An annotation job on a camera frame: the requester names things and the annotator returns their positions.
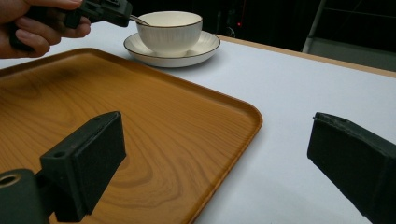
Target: saucer rim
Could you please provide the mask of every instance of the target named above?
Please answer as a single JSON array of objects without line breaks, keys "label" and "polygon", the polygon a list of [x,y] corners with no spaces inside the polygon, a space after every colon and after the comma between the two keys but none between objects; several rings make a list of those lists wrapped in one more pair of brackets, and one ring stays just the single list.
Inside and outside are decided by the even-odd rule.
[{"label": "saucer rim", "polygon": [[212,52],[212,51],[214,51],[214,50],[216,50],[216,49],[219,48],[219,46],[220,46],[220,44],[221,44],[221,40],[220,40],[220,38],[219,38],[218,36],[213,35],[213,34],[210,34],[209,32],[206,32],[206,31],[201,31],[201,34],[202,34],[202,33],[206,33],[206,34],[209,34],[209,35],[214,36],[214,37],[219,41],[219,43],[218,43],[213,49],[211,49],[211,50],[205,51],[205,52],[200,53],[200,54],[190,55],[190,56],[181,56],[181,57],[161,57],[161,56],[152,56],[152,55],[148,55],[148,54],[144,54],[144,53],[139,53],[139,52],[136,52],[136,51],[133,51],[133,50],[127,48],[127,47],[126,47],[126,41],[127,41],[130,37],[132,37],[132,36],[134,36],[134,35],[139,35],[139,33],[134,33],[134,34],[129,35],[128,37],[126,37],[126,39],[125,39],[124,42],[123,42],[123,46],[124,46],[128,51],[132,52],[133,54],[138,54],[138,55],[141,55],[141,56],[144,56],[144,57],[149,57],[149,58],[163,59],[163,60],[189,59],[189,58],[195,58],[195,57],[199,57],[199,56],[205,55],[205,54],[210,53],[210,52]]}]

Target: screw hole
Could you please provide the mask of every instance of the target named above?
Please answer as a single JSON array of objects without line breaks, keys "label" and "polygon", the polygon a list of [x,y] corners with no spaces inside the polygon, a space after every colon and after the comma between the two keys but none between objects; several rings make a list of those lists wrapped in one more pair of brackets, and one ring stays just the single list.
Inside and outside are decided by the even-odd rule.
[{"label": "screw hole", "polygon": [[19,175],[6,175],[0,177],[0,188],[5,188],[17,183],[21,177]]}]

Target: human hand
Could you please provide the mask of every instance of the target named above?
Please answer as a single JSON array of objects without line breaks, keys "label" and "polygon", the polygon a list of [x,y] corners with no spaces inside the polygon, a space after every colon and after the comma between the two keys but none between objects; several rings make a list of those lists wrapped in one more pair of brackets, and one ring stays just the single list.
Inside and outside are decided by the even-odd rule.
[{"label": "human hand", "polygon": [[[78,38],[87,35],[91,22],[81,18],[76,29],[64,27],[64,13],[56,8],[74,10],[82,0],[0,0],[0,58],[35,58],[43,56],[51,45],[58,44],[62,37]],[[25,17],[30,6],[49,7],[43,21]],[[14,49],[9,45],[10,24],[19,28],[16,37],[33,51]]]}]

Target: table edge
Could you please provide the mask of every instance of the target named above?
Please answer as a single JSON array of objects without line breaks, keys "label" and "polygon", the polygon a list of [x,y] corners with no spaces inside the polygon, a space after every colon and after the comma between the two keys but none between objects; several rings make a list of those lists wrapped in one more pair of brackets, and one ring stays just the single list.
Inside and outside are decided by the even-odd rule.
[{"label": "table edge", "polygon": [[324,57],[320,57],[317,55],[306,54],[306,53],[302,53],[299,51],[293,51],[293,50],[289,50],[289,49],[281,49],[281,48],[272,47],[272,46],[268,46],[268,45],[264,45],[264,44],[260,44],[260,43],[255,43],[255,42],[251,42],[251,41],[247,41],[247,40],[236,39],[236,38],[232,38],[232,37],[228,37],[228,36],[224,36],[224,35],[218,35],[218,37],[222,41],[232,42],[235,44],[245,45],[245,46],[249,46],[249,47],[253,47],[253,48],[257,48],[257,49],[267,49],[267,50],[271,50],[271,51],[278,52],[278,53],[288,54],[291,56],[305,58],[308,60],[313,60],[313,61],[322,62],[322,63],[330,63],[330,64],[334,64],[334,65],[338,65],[338,66],[343,66],[346,68],[360,70],[363,72],[374,73],[374,74],[381,75],[381,76],[396,77],[396,72],[392,72],[392,71],[388,71],[388,70],[384,70],[384,69],[374,68],[374,67],[370,67],[370,66],[356,64],[356,63],[347,63],[347,62],[338,61],[335,59],[324,58]]}]

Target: black device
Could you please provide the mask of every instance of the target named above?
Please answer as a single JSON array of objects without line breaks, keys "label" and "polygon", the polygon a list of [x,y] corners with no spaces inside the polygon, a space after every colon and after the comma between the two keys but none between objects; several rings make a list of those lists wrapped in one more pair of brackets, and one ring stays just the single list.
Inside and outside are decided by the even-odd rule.
[{"label": "black device", "polygon": [[[46,17],[46,7],[31,7],[27,17],[41,21]],[[76,10],[64,11],[64,26],[76,29],[82,16],[94,21],[107,21],[120,27],[127,27],[132,13],[132,4],[127,0],[83,0]],[[9,43],[13,48],[26,51],[33,50],[23,44],[16,36],[18,28],[11,25]]]},{"label": "black device", "polygon": [[314,117],[307,156],[373,223],[396,223],[396,145],[334,115]]},{"label": "black device", "polygon": [[0,223],[80,222],[90,215],[126,157],[121,114],[90,119],[40,157],[41,171],[0,174]]}]

